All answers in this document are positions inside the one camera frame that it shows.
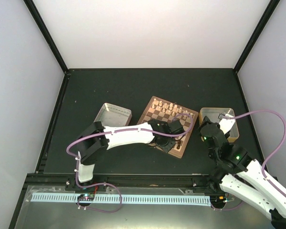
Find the dark chess rook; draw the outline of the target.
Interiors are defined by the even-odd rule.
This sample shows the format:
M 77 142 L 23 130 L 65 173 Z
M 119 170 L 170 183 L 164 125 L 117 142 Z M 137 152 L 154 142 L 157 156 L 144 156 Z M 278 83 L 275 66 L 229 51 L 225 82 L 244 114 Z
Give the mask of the dark chess rook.
M 181 146 L 182 146 L 182 141 L 178 141 L 178 142 L 177 142 L 176 149 L 177 149 L 177 150 L 180 150 Z

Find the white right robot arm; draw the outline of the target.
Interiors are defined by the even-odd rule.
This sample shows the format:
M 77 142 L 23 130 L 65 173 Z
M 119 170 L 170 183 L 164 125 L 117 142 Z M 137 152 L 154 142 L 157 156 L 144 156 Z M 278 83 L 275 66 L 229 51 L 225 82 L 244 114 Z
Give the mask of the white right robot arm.
M 263 213 L 274 228 L 286 229 L 286 188 L 245 148 L 228 141 L 234 118 L 227 115 L 223 119 L 227 123 L 215 123 L 205 116 L 199 126 L 209 157 L 216 163 L 207 180 L 208 189 L 236 196 Z

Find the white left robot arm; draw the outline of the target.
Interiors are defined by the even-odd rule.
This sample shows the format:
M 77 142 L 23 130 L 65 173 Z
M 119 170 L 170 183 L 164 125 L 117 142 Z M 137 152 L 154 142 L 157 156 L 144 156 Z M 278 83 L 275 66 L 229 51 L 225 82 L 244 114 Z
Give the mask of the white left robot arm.
M 103 126 L 101 122 L 92 125 L 93 137 L 82 136 L 78 142 L 79 158 L 76 185 L 81 190 L 88 190 L 93 184 L 93 171 L 98 160 L 106 151 L 130 144 L 155 144 L 164 152 L 169 152 L 175 145 L 176 138 L 184 136 L 181 122 L 176 119 L 170 123 L 151 119 L 148 122 L 124 127 Z

